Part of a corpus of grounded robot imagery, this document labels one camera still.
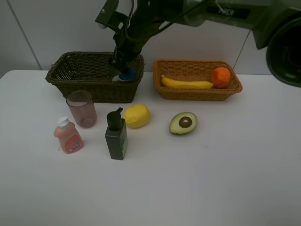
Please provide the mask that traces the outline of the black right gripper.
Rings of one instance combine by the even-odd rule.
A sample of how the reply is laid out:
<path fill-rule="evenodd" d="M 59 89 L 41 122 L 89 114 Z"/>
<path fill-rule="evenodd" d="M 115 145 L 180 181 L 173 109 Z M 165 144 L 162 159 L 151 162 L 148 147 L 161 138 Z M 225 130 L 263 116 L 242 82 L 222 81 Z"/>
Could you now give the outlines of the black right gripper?
<path fill-rule="evenodd" d="M 109 59 L 110 72 L 119 72 L 119 75 L 128 76 L 128 63 L 140 54 L 143 46 L 159 31 L 164 19 L 144 11 L 136 11 L 129 20 L 129 26 L 123 26 L 121 31 L 114 35 L 116 47 L 113 58 Z"/>

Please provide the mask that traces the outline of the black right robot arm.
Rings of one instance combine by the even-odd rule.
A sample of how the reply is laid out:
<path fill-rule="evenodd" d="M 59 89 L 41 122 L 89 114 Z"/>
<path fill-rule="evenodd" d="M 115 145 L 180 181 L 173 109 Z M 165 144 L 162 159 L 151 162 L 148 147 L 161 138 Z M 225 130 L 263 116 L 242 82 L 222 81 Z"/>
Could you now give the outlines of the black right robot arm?
<path fill-rule="evenodd" d="M 282 83 L 301 85 L 301 3 L 298 0 L 137 0 L 122 30 L 109 64 L 115 75 L 153 36 L 173 24 L 198 27 L 205 21 L 246 28 L 258 49 L 266 49 L 270 72 Z"/>

